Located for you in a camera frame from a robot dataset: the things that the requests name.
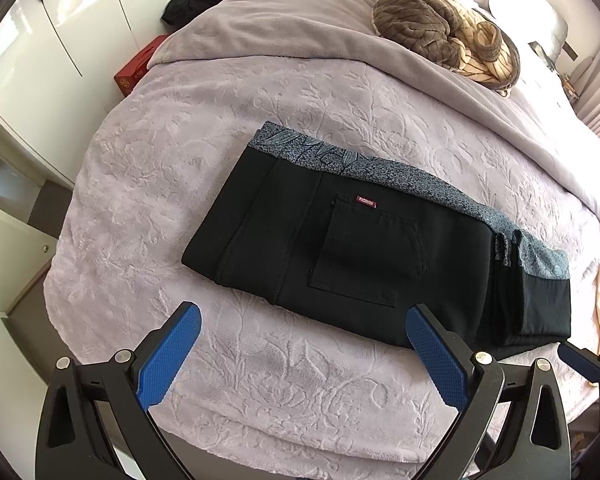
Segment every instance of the crumpled brown and beige blanket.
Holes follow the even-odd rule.
[[[514,43],[455,0],[378,0],[376,32],[506,97],[520,76]]]

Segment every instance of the clothing tag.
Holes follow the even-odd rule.
[[[369,207],[372,207],[373,209],[375,209],[376,205],[378,205],[373,200],[369,200],[368,198],[365,198],[365,197],[360,196],[360,195],[358,195],[356,197],[356,202],[359,202],[359,203],[364,204],[364,205],[368,205]]]

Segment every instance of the silver bolt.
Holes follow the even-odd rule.
[[[546,359],[538,359],[538,368],[540,368],[543,372],[548,372],[551,370],[551,363]]]
[[[476,352],[475,360],[481,365],[490,365],[493,361],[493,357],[491,357],[491,354],[488,354],[487,352]]]
[[[58,368],[58,370],[64,370],[69,364],[71,364],[71,359],[68,357],[61,357],[56,361],[56,368]]]
[[[120,350],[116,352],[115,359],[119,363],[126,363],[131,359],[131,352],[129,350]]]

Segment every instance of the blue textured pad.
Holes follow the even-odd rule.
[[[558,357],[590,383],[600,383],[600,367],[569,346],[563,344],[558,346]]]
[[[200,309],[191,304],[142,367],[138,374],[136,397],[145,411],[164,398],[193,343],[198,339],[201,328]]]
[[[447,406],[462,411],[469,401],[466,376],[453,354],[417,307],[407,311],[404,325],[409,341],[424,363],[442,400]]]

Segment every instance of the bed sheet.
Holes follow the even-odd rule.
[[[545,76],[527,70],[520,91],[544,100],[539,105],[559,106]],[[85,363],[134,348],[183,300],[200,306],[200,338],[164,401],[151,408],[161,428],[271,472],[384,480],[412,476],[455,417],[413,351],[222,288],[180,263],[267,120],[429,171],[567,251],[571,340],[597,348],[600,222],[502,136],[356,60],[249,56],[159,64],[93,139],[45,299],[50,320]],[[506,361],[529,364],[539,356],[554,365],[566,413],[575,418],[597,391],[557,359],[556,345]],[[499,410],[495,426],[503,420]]]

